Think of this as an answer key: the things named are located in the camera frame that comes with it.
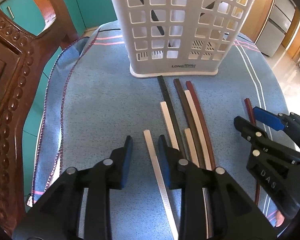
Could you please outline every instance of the cabinet handle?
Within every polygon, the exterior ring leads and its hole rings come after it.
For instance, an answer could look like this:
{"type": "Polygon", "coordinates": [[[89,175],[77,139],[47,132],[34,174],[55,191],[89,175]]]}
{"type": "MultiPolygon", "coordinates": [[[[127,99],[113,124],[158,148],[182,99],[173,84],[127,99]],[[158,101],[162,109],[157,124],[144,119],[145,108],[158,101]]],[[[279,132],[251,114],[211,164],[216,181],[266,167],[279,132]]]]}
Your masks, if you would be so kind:
{"type": "Polygon", "coordinates": [[[8,12],[9,12],[9,14],[10,14],[10,18],[11,18],[12,20],[14,20],[14,15],[13,15],[13,12],[12,12],[10,6],[7,7],[7,10],[8,10],[8,12]]]}

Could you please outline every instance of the basket base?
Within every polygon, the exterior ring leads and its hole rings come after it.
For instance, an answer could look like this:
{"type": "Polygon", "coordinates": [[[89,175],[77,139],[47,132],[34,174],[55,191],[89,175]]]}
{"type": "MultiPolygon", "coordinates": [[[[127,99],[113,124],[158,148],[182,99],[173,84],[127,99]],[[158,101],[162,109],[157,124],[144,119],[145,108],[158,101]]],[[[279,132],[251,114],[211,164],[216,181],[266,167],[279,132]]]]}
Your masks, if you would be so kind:
{"type": "Polygon", "coordinates": [[[130,65],[130,73],[136,78],[152,78],[157,76],[171,77],[171,76],[215,76],[218,73],[218,69],[213,72],[207,71],[180,71],[180,72],[165,72],[165,73],[148,73],[148,74],[137,74],[133,71],[130,65]]]}

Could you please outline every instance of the basket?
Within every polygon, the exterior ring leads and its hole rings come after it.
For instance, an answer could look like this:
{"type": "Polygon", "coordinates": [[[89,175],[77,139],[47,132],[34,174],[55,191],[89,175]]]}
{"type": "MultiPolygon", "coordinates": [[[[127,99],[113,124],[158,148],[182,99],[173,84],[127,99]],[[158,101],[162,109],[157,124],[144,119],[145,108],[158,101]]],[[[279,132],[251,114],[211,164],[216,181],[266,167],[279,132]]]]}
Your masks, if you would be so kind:
{"type": "Polygon", "coordinates": [[[131,74],[217,74],[253,1],[112,0],[131,74]]]}

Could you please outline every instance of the chair backrest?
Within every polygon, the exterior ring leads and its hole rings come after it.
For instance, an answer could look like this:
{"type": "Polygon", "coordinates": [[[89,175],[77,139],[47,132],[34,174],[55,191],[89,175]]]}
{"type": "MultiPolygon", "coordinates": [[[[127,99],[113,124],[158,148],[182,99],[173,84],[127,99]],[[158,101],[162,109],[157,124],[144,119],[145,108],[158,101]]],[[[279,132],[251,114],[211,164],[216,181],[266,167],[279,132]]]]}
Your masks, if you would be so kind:
{"type": "Polygon", "coordinates": [[[79,38],[63,0],[34,0],[45,20],[35,36],[0,10],[0,226],[10,235],[24,217],[22,130],[44,66],[79,38]]]}

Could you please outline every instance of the silver bolt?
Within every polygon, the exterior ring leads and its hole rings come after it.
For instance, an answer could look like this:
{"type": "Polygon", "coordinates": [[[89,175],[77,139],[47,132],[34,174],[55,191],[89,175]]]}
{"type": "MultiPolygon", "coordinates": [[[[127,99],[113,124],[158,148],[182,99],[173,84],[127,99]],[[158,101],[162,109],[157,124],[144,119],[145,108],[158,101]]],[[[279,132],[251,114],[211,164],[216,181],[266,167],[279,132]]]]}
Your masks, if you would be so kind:
{"type": "Polygon", "coordinates": [[[66,172],[67,172],[69,175],[74,174],[75,171],[76,171],[75,167],[69,167],[69,168],[66,170],[66,172]]]}
{"type": "Polygon", "coordinates": [[[186,159],[180,159],[179,161],[178,161],[178,163],[180,164],[180,165],[182,165],[182,166],[186,166],[186,165],[188,165],[188,161],[186,160],[186,159]]]}
{"type": "Polygon", "coordinates": [[[105,166],[110,166],[112,163],[113,163],[113,160],[111,160],[111,159],[105,159],[105,160],[103,160],[103,164],[105,166]]]}
{"type": "Polygon", "coordinates": [[[226,172],[225,169],[222,168],[222,167],[217,167],[216,168],[216,173],[218,173],[220,175],[225,174],[225,172],[226,172]]]}
{"type": "Polygon", "coordinates": [[[260,155],[260,152],[258,150],[253,150],[252,154],[253,156],[258,157],[260,155]]]}

